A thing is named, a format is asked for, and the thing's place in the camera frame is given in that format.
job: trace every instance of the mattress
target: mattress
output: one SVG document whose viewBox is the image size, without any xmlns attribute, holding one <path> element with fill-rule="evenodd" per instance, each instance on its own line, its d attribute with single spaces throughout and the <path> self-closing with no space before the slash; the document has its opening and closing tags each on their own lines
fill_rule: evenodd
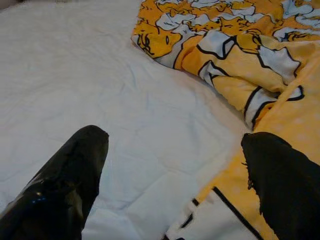
<svg viewBox="0 0 320 240">
<path fill-rule="evenodd" d="M 30 1 L 0 13 L 0 211 L 75 131 L 94 124 L 109 133 L 109 153 L 83 239 L 161 239 L 238 149 L 248 129 L 235 109 L 132 44 L 139 6 Z M 206 229 L 217 240 L 249 239 L 213 198 Z"/>
</svg>

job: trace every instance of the yellow bedding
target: yellow bedding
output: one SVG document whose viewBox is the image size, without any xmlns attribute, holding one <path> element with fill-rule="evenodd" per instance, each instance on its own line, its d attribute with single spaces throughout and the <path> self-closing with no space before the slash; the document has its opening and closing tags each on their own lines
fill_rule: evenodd
<svg viewBox="0 0 320 240">
<path fill-rule="evenodd" d="M 131 39 L 214 87 L 254 132 L 274 133 L 320 164 L 319 0 L 145 0 Z M 277 239 L 244 162 L 239 151 L 196 200 L 215 188 L 258 239 Z"/>
</svg>

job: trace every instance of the white bedsheet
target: white bedsheet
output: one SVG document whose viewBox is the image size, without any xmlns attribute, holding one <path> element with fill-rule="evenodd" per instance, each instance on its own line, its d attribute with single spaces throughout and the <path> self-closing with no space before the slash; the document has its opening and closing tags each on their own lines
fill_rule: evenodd
<svg viewBox="0 0 320 240">
<path fill-rule="evenodd" d="M 110 143 L 84 240 L 160 239 L 226 165 L 248 131 L 242 118 L 132 45 L 139 5 L 28 1 L 0 12 L 0 211 L 89 124 Z"/>
</svg>

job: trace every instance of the yellow blanket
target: yellow blanket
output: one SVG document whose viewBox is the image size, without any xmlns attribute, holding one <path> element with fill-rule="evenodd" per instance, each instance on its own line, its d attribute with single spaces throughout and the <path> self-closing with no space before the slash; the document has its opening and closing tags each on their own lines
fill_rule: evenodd
<svg viewBox="0 0 320 240">
<path fill-rule="evenodd" d="M 320 0 L 145 0 L 131 39 L 167 67 L 199 76 L 243 113 L 320 164 Z M 241 151 L 215 189 L 259 239 L 277 239 L 248 190 Z"/>
</svg>

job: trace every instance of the shiny black material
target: shiny black material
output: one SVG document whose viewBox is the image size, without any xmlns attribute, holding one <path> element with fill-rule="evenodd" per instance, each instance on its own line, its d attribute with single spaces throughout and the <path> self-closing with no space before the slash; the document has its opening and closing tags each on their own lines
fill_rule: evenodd
<svg viewBox="0 0 320 240">
<path fill-rule="evenodd" d="M 108 147 L 99 127 L 78 130 L 0 214 L 0 240 L 80 240 Z"/>
</svg>

